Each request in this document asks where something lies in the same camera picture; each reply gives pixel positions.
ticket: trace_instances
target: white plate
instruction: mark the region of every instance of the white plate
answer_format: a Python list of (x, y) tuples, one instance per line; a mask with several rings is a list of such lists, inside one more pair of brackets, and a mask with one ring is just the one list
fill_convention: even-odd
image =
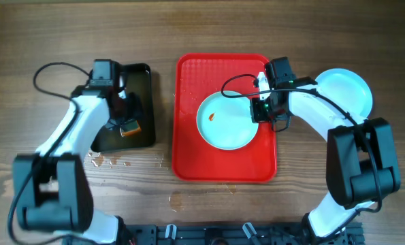
[(341, 68), (329, 69), (318, 75), (316, 82), (325, 94), (348, 111), (363, 117), (372, 111), (372, 92), (356, 73)]
[[(225, 91), (227, 95), (239, 95)], [(197, 129), (210, 145), (222, 150), (235, 150), (247, 145), (258, 131), (250, 115), (246, 97), (226, 98), (221, 92), (208, 96), (196, 116)]]

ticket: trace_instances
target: wire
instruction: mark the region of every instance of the wire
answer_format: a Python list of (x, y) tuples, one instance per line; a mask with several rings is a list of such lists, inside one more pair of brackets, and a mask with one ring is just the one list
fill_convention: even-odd
[(68, 96), (60, 95), (60, 94), (58, 94), (58, 93), (53, 93), (53, 92), (50, 92), (50, 91), (46, 91), (46, 90), (40, 88), (40, 87), (37, 85), (36, 80), (37, 80), (37, 76), (40, 74), (40, 72), (43, 71), (45, 68), (50, 67), (50, 66), (53, 66), (53, 65), (66, 65), (66, 66), (72, 67), (72, 68), (74, 68), (74, 69), (77, 69), (77, 70), (81, 71), (82, 73), (84, 73), (84, 74), (86, 74), (86, 75), (89, 76), (89, 74), (88, 74), (86, 71), (84, 71), (82, 68), (80, 68), (80, 67), (78, 67), (78, 66), (76, 66), (76, 65), (72, 65), (72, 64), (66, 63), (66, 62), (54, 62), (54, 63), (49, 63), (49, 64), (46, 64), (46, 65), (40, 67), (40, 68), (35, 72), (35, 74), (34, 74), (34, 76), (33, 76), (33, 86), (34, 86), (34, 88), (35, 88), (37, 91), (39, 91), (39, 92), (41, 92), (41, 93), (44, 93), (44, 94), (46, 94), (46, 95), (52, 95), (52, 96), (55, 96), (55, 97), (59, 97), (59, 98), (62, 98), (62, 99), (69, 100), (70, 102), (72, 102), (72, 103), (74, 104), (74, 106), (75, 106), (75, 112), (74, 112), (74, 117), (72, 117), (72, 119), (70, 120), (70, 122), (67, 124), (66, 128), (63, 130), (63, 132), (62, 132), (62, 133), (60, 134), (60, 136), (57, 138), (57, 140), (53, 143), (53, 145), (51, 145), (50, 149), (49, 149), (49, 150), (45, 153), (45, 155), (39, 160), (39, 162), (38, 162), (36, 165), (34, 165), (33, 169), (27, 174), (27, 177), (24, 179), (24, 182), (22, 183), (22, 185), (21, 185), (21, 187), (20, 187), (18, 193), (17, 193), (17, 194), (15, 195), (15, 197), (13, 198), (12, 204), (11, 204), (11, 206), (10, 206), (8, 218), (7, 218), (7, 232), (9, 233), (10, 239), (11, 239), (15, 244), (19, 244), (19, 245), (45, 245), (45, 244), (49, 244), (49, 243), (51, 243), (51, 242), (55, 242), (55, 241), (57, 241), (57, 240), (59, 240), (59, 239), (63, 239), (63, 238), (76, 238), (76, 239), (78, 239), (78, 240), (82, 240), (82, 241), (85, 241), (85, 242), (91, 242), (91, 243), (96, 244), (94, 241), (87, 240), (87, 239), (84, 239), (84, 238), (79, 238), (79, 237), (76, 237), (76, 236), (74, 236), (74, 235), (60, 235), (60, 236), (57, 236), (57, 237), (55, 237), (55, 238), (51, 238), (51, 239), (46, 240), (46, 241), (43, 241), (43, 242), (39, 242), (39, 243), (35, 243), (35, 244), (29, 244), (29, 243), (22, 242), (22, 241), (18, 240), (18, 239), (16, 238), (15, 234), (14, 234), (14, 231), (13, 231), (14, 212), (15, 212), (16, 206), (18, 205), (18, 202), (19, 202), (20, 196), (22, 195), (22, 192), (25, 190), (25, 187), (27, 186), (27, 184), (28, 184), (28, 182), (30, 181), (30, 179), (31, 179), (31, 178), (34, 178), (34, 177), (36, 176), (36, 174), (40, 171), (42, 165), (46, 162), (46, 160), (47, 160), (48, 157), (51, 155), (51, 153), (59, 146), (59, 144), (61, 143), (61, 141), (63, 140), (63, 138), (66, 136), (67, 132), (69, 132), (69, 130), (72, 128), (72, 126), (73, 126), (74, 123), (76, 122), (76, 120), (77, 120), (77, 118), (78, 118), (78, 115), (79, 115), (79, 113), (80, 113), (80, 106), (79, 106), (78, 103), (76, 103), (76, 101), (74, 101), (72, 98), (70, 98), (70, 97), (68, 97)]
[(290, 127), (290, 122), (291, 122), (291, 116), (290, 115), (287, 115), (287, 119), (278, 119), (278, 120), (285, 120), (286, 121), (285, 122), (285, 127), (281, 128), (281, 129), (278, 129), (278, 130), (274, 130), (276, 120), (272, 120), (272, 131), (273, 132), (279, 133), (279, 132), (282, 132), (282, 131), (284, 131), (284, 130), (286, 130), (286, 129), (288, 129)]
[(84, 84), (85, 86), (89, 85), (91, 82), (91, 78), (92, 78), (92, 74), (93, 74), (93, 69), (89, 71), (89, 73), (87, 74), (88, 76), (88, 80), (86, 81), (86, 84)]
[(375, 183), (375, 188), (376, 188), (376, 198), (377, 198), (378, 205), (375, 209), (372, 209), (372, 208), (356, 209), (355, 212), (352, 214), (352, 216), (349, 217), (344, 223), (342, 223), (337, 229), (335, 229), (333, 232), (331, 232), (329, 235), (325, 236), (324, 238), (319, 238), (318, 243), (324, 242), (326, 240), (332, 240), (333, 238), (335, 238), (338, 235), (337, 233), (340, 232), (344, 227), (346, 227), (347, 224), (349, 224), (356, 216), (360, 215), (361, 212), (364, 211), (364, 212), (377, 213), (380, 211), (380, 209), (382, 208), (382, 199), (383, 198), (382, 198), (382, 192), (380, 189), (380, 180), (379, 180), (379, 175), (378, 175), (378, 168), (376, 166), (376, 159), (374, 158), (372, 147), (370, 146), (370, 143), (367, 140), (367, 137), (364, 135), (364, 132), (359, 128), (358, 123), (352, 118), (352, 116), (348, 112), (345, 112), (340, 106), (338, 106), (332, 100), (319, 94), (319, 92), (317, 92), (317, 90), (315, 88), (314, 89), (278, 88), (278, 89), (272, 89), (272, 90), (266, 90), (266, 91), (259, 91), (259, 92), (255, 92), (255, 93), (248, 93), (248, 94), (244, 94), (244, 95), (226, 95), (224, 92), (226, 85), (228, 83), (230, 83), (232, 80), (241, 78), (242, 76), (251, 76), (251, 77), (255, 78), (254, 75), (250, 75), (250, 74), (243, 74), (243, 75), (238, 75), (238, 76), (232, 77), (232, 78), (228, 79), (222, 85), (221, 94), (226, 98), (250, 97), (250, 96), (254, 96), (254, 95), (261, 95), (261, 94), (265, 94), (265, 93), (276, 93), (276, 92), (300, 92), (300, 93), (307, 93), (309, 95), (313, 95), (315, 97), (318, 97), (318, 98), (328, 102), (335, 109), (337, 109), (337, 111), (339, 111), (341, 113), (341, 115), (343, 115), (345, 117), (345, 119), (349, 120), (352, 123), (353, 128), (356, 131), (356, 133), (360, 136), (361, 141), (364, 143), (364, 146), (366, 147), (367, 153), (370, 158), (370, 162), (372, 164), (372, 171), (373, 171), (373, 176), (374, 176), (374, 183)]

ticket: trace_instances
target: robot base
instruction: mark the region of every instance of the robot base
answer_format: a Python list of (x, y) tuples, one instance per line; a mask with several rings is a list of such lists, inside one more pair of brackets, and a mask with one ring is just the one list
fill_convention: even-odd
[[(290, 233), (297, 233), (300, 223), (275, 223), (255, 225), (257, 238), (261, 245), (300, 245)], [(240, 225), (178, 226), (175, 240), (165, 238), (166, 227), (155, 225), (127, 225), (135, 236), (134, 245), (211, 245), (216, 238), (223, 238), (230, 245), (252, 244)], [(364, 245), (361, 223), (351, 223), (345, 232), (324, 245)], [(63, 244), (87, 245), (86, 242), (63, 240)]]

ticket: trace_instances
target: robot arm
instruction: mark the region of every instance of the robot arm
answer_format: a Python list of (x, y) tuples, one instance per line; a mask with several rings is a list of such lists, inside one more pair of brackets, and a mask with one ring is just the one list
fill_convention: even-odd
[[(302, 221), (302, 243), (318, 244), (331, 234), (338, 233), (361, 209), (370, 207), (378, 198), (377, 185), (383, 197), (399, 189), (400, 174), (391, 127), (382, 118), (368, 120), (338, 105), (356, 122), (355, 128), (338, 109), (320, 97), (312, 93), (285, 91), (289, 88), (314, 90), (330, 98), (314, 80), (296, 79), (286, 57), (266, 64), (265, 73), (268, 78), (260, 73), (254, 84), (260, 92), (267, 91), (267, 87), (274, 92), (252, 98), (253, 120), (273, 123), (286, 116), (298, 116), (327, 141), (326, 181), (329, 192)], [(367, 152), (359, 133), (366, 135), (371, 145), (377, 178), (372, 171), (371, 159), (360, 161), (358, 158), (359, 151)]]
[[(78, 104), (78, 117), (59, 146), (50, 153), (45, 166), (31, 177), (18, 202), (16, 214), (24, 230), (72, 235), (98, 244), (130, 244), (131, 234), (119, 217), (93, 209), (82, 160), (102, 127), (124, 127), (131, 106), (122, 98), (120, 65), (110, 60), (96, 60), (87, 86), (78, 86), (72, 100)], [(13, 163), (15, 193), (19, 192), (27, 174), (50, 150), (76, 113), (74, 103), (49, 139), (35, 154), (18, 155)], [(39, 185), (50, 178), (57, 180), (59, 190), (42, 192)]]

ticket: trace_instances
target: table surface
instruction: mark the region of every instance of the table surface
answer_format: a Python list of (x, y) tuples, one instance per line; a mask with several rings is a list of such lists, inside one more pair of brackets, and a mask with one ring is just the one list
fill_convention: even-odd
[[(298, 118), (277, 135), (278, 173), (268, 183), (191, 183), (175, 177), (170, 166), (175, 68), (188, 52), (287, 56), (298, 77), (343, 67), (364, 78), (374, 96), (370, 118), (383, 117), (393, 128), (402, 187), (384, 200), (381, 212), (357, 220), (368, 244), (405, 244), (405, 1), (347, 0), (0, 6), (0, 244), (9, 243), (10, 164), (17, 153), (33, 152), (44, 142), (68, 107), (33, 89), (35, 70), (52, 61), (90, 69), (94, 59), (114, 59), (148, 63), (154, 71), (157, 143), (85, 158), (96, 208), (127, 224), (164, 225), (299, 221), (317, 206), (327, 192), (326, 143)], [(52, 67), (39, 83), (69, 94), (85, 79), (72, 69)]]

